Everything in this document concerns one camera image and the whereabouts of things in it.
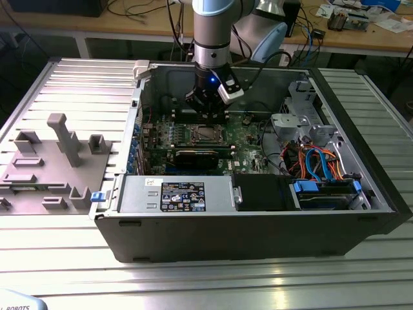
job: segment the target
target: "floor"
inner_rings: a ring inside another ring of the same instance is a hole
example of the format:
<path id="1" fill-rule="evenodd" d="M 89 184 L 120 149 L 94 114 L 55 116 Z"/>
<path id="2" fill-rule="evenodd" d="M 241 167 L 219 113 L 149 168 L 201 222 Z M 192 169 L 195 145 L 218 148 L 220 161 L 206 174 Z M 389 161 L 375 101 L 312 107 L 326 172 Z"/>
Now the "floor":
<path id="1" fill-rule="evenodd" d="M 18 49 L 12 50 L 4 45 L 0 48 L 0 125 L 14 110 L 47 61 L 28 37 L 19 35 L 17 40 L 19 41 Z M 35 36 L 34 40 L 52 57 L 79 57 L 74 39 Z M 89 39 L 88 45 L 93 57 L 100 59 L 169 60 L 172 48 L 171 43 L 127 42 L 108 39 Z M 179 57 L 179 52 L 174 53 L 174 60 L 179 60 Z M 329 60 L 330 54 L 320 53 L 319 57 L 314 57 L 312 61 L 308 62 L 308 65 L 319 68 L 327 65 L 331 68 L 348 68 L 357 59 L 349 55 L 336 55 Z M 399 69 L 398 66 L 398 59 L 368 56 L 357 61 L 355 68 L 363 69 L 385 93 Z M 390 98 L 390 101 L 407 121 L 412 118 L 412 115 L 405 109 L 406 102 L 413 100 L 411 85 L 413 85 L 412 74 L 400 84 Z"/>

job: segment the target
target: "blue latch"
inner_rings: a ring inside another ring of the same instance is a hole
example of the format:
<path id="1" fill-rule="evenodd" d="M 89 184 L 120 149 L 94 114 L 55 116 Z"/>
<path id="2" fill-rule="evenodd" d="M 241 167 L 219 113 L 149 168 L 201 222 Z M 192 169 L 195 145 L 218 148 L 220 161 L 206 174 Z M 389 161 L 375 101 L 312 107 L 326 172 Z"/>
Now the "blue latch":
<path id="1" fill-rule="evenodd" d="M 318 186 L 315 181 L 299 180 L 294 183 L 295 192 L 318 192 Z"/>
<path id="2" fill-rule="evenodd" d="M 361 192 L 361 184 L 358 181 L 353 182 L 354 188 L 356 189 L 357 192 Z"/>
<path id="3" fill-rule="evenodd" d="M 93 192 L 92 197 L 90 197 L 91 202 L 105 202 L 106 193 L 105 192 Z"/>

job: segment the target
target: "power supply label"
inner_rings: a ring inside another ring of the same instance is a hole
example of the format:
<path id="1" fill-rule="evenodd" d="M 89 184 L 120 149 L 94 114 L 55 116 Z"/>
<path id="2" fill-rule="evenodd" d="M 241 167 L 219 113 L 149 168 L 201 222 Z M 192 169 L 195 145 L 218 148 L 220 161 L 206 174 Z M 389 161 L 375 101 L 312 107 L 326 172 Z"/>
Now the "power supply label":
<path id="1" fill-rule="evenodd" d="M 161 210 L 163 212 L 206 211 L 204 183 L 162 183 Z"/>

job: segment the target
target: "motherboard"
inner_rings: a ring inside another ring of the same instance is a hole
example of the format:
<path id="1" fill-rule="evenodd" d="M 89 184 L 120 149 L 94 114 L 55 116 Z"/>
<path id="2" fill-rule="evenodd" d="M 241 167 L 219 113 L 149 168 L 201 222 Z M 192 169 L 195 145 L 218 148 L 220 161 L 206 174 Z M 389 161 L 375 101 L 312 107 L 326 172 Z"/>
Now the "motherboard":
<path id="1" fill-rule="evenodd" d="M 266 174 L 268 160 L 260 146 L 262 130 L 245 114 L 225 123 L 178 123 L 161 116 L 143 125 L 143 163 L 146 175 Z"/>

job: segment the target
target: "green circuit board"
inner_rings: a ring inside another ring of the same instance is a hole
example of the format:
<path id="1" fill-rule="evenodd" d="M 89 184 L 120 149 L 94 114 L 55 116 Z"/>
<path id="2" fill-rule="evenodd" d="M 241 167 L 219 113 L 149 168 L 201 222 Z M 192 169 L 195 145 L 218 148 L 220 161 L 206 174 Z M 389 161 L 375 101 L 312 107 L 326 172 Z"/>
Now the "green circuit board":
<path id="1" fill-rule="evenodd" d="M 259 141 L 257 123 L 243 125 L 244 115 L 232 115 L 224 125 L 177 124 L 168 118 L 152 124 L 146 139 L 147 159 L 155 175 L 231 175 L 269 173 Z M 219 153 L 214 170 L 179 170 L 168 164 L 171 156 L 187 148 Z"/>

